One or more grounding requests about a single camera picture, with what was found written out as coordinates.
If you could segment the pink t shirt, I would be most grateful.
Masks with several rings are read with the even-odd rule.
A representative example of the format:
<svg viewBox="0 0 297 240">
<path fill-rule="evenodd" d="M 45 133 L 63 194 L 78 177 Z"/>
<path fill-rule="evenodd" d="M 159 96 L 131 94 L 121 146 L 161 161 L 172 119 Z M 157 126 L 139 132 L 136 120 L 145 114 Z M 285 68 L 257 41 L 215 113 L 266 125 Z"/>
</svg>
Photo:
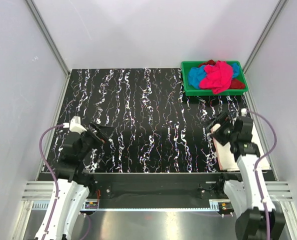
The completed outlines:
<svg viewBox="0 0 297 240">
<path fill-rule="evenodd" d="M 233 67 L 225 61 L 217 61 L 215 65 L 204 65 L 206 77 L 200 83 L 199 88 L 202 90 L 211 90 L 217 95 L 226 91 L 232 82 L 234 70 Z"/>
</svg>

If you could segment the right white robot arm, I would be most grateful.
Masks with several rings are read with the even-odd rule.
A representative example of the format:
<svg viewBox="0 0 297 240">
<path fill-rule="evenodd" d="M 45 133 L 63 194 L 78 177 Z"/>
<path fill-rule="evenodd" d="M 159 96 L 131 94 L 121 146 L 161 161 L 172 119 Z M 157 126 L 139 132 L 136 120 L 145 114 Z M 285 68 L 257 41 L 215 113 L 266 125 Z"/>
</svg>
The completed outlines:
<svg viewBox="0 0 297 240">
<path fill-rule="evenodd" d="M 286 224 L 284 214 L 271 200 L 262 172 L 260 147 L 253 141 L 254 121 L 242 109 L 236 118 L 221 112 L 208 123 L 222 170 L 237 167 L 241 177 L 222 175 L 213 190 L 230 200 L 236 215 L 239 240 L 278 240 Z"/>
</svg>

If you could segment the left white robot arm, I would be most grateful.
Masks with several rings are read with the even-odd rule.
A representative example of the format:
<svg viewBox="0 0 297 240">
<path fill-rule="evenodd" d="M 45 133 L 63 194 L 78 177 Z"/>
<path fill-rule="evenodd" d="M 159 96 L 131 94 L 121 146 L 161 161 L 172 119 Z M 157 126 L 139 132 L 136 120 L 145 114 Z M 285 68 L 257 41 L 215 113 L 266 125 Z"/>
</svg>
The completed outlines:
<svg viewBox="0 0 297 240">
<path fill-rule="evenodd" d="M 53 178 L 53 189 L 43 222 L 36 240 L 70 240 L 87 198 L 99 196 L 94 177 L 85 173 L 84 159 L 92 150 L 108 142 L 101 132 L 103 126 L 91 122 L 88 127 L 81 124 L 81 118 L 74 116 L 70 122 L 59 125 L 68 129 L 55 170 L 48 162 L 45 166 Z"/>
</svg>

